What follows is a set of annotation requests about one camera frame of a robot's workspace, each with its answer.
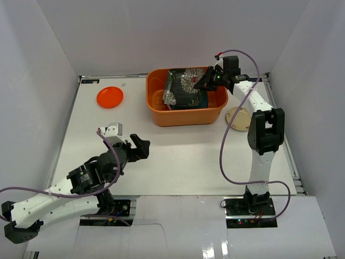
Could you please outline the teal square plate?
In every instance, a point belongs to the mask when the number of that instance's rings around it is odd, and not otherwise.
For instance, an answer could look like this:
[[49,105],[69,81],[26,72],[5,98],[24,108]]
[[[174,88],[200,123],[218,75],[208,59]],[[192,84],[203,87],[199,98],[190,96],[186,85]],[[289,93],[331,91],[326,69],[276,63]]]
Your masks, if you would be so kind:
[[199,103],[196,106],[167,106],[169,110],[171,111],[177,111],[177,110],[195,110],[200,108],[208,108],[208,94],[205,91],[202,91],[199,94]]

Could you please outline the black floral square plate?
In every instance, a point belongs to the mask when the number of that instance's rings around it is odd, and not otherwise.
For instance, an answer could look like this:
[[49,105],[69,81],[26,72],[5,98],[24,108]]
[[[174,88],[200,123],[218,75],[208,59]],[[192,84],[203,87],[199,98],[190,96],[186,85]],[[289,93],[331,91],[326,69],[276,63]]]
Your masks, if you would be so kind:
[[171,106],[196,106],[200,90],[194,85],[204,76],[203,68],[168,70],[163,92],[163,103]]

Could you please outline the beige floral round plate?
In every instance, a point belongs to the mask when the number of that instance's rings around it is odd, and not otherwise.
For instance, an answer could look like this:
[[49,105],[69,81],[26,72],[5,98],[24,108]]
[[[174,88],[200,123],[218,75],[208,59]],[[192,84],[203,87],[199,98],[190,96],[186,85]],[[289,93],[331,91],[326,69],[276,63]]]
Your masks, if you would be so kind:
[[[228,124],[230,123],[236,110],[237,110],[237,107],[233,107],[227,111],[225,119]],[[234,121],[231,124],[231,128],[237,131],[246,132],[249,130],[250,122],[251,122],[251,116],[248,110],[242,107],[238,111],[237,115],[235,116]]]

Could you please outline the orange round plate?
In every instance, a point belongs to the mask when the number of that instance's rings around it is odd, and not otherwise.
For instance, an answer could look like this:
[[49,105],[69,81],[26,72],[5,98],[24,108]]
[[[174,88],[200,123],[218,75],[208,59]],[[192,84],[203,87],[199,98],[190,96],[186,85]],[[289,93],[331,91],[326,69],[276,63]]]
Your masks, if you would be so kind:
[[124,98],[123,91],[115,86],[103,88],[96,97],[98,105],[102,108],[114,108],[121,104]]

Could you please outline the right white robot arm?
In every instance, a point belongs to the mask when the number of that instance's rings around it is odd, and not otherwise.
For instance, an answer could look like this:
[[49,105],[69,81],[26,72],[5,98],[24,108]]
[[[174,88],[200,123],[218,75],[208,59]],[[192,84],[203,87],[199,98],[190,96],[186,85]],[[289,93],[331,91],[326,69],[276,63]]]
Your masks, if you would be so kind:
[[284,142],[285,113],[274,108],[256,91],[257,82],[251,82],[241,73],[238,56],[215,56],[218,62],[209,66],[205,75],[194,85],[197,90],[216,91],[225,87],[240,101],[239,109],[245,107],[250,113],[247,141],[252,150],[251,174],[245,186],[243,207],[250,215],[256,215],[268,205],[268,188],[271,164],[276,152]]

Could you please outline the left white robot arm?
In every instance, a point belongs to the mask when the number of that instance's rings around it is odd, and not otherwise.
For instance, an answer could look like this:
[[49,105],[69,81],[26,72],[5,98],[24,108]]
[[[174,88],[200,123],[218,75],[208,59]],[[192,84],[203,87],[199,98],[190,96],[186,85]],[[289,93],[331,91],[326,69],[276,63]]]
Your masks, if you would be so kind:
[[94,156],[70,171],[68,175],[46,190],[26,187],[9,187],[7,190],[24,190],[35,196],[22,202],[6,201],[1,205],[1,219],[7,221],[4,236],[14,244],[35,238],[42,226],[69,216],[109,215],[114,209],[110,187],[114,185],[127,163],[149,157],[150,141],[131,134],[131,142],[118,134],[106,135],[99,128],[97,135],[108,150]]

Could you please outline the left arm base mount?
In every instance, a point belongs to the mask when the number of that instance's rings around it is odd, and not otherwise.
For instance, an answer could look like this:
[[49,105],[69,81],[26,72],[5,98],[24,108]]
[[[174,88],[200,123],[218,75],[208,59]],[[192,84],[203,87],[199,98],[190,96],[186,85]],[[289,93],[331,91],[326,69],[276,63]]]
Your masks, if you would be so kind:
[[136,200],[117,199],[114,205],[100,209],[95,216],[84,216],[80,226],[89,227],[130,227],[136,213]]

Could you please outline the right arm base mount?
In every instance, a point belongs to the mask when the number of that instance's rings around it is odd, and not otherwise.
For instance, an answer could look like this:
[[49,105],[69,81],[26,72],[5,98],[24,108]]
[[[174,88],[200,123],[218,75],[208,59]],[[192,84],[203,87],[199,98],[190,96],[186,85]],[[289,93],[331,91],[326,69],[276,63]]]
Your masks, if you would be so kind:
[[227,229],[278,227],[277,220],[271,220],[275,217],[275,207],[271,198],[267,204],[261,204],[251,209],[247,208],[242,198],[223,199],[219,205],[225,211]]

